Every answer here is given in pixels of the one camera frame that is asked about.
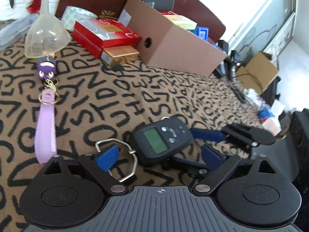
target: tape roll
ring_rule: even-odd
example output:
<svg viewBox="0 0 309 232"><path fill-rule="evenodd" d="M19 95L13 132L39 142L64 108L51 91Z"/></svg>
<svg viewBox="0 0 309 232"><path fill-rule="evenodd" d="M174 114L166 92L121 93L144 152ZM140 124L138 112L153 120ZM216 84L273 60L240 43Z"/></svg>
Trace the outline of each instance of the tape roll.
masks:
<svg viewBox="0 0 309 232"><path fill-rule="evenodd" d="M90 11L74 6L67 6L61 18L61 22L67 30L73 31L74 24L77 20L97 18L98 16Z"/></svg>

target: keychain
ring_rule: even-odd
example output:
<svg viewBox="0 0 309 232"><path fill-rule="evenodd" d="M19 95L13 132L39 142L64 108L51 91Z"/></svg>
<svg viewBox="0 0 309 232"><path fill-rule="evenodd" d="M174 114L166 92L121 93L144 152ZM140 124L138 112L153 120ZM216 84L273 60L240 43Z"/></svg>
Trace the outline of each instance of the keychain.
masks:
<svg viewBox="0 0 309 232"><path fill-rule="evenodd" d="M38 77L45 89L39 94L40 112L34 137L34 150L39 163L46 163L57 154L55 129L55 104L59 101L54 78L56 61L53 54L41 57L37 63Z"/></svg>

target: wrist strap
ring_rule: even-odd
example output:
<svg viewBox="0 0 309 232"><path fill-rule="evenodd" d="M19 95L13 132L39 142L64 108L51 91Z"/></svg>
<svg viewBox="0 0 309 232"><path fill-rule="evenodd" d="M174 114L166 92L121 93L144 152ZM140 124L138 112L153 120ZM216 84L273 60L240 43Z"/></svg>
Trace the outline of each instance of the wrist strap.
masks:
<svg viewBox="0 0 309 232"><path fill-rule="evenodd" d="M41 100L44 103L54 102L54 91L50 88L44 89L41 93ZM57 154L54 104L40 105L34 150L39 163L46 163L53 155Z"/></svg>

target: silver screw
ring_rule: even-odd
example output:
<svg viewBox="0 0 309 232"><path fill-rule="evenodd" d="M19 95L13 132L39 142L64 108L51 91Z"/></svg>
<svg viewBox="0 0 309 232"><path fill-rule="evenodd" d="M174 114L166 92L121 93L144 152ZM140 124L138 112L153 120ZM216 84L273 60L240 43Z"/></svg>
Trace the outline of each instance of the silver screw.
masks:
<svg viewBox="0 0 309 232"><path fill-rule="evenodd" d="M121 193L126 189L123 185L114 185L111 187L111 191L114 193Z"/></svg>
<svg viewBox="0 0 309 232"><path fill-rule="evenodd" d="M206 169L200 169L200 170L198 171L198 173L199 173L199 174L205 174L205 173L207 173L207 170L206 170Z"/></svg>
<svg viewBox="0 0 309 232"><path fill-rule="evenodd" d="M201 184L197 185L195 189L199 192L208 192L211 188L208 185Z"/></svg>

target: barcode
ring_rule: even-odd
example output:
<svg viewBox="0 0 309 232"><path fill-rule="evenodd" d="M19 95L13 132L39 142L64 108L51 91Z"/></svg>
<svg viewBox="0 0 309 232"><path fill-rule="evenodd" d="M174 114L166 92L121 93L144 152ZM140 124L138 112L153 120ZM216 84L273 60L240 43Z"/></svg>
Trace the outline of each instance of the barcode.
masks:
<svg viewBox="0 0 309 232"><path fill-rule="evenodd" d="M107 55L105 52L102 53L102 56L101 56L102 60L106 63L109 64L109 62L111 61L111 57L109 55Z"/></svg>

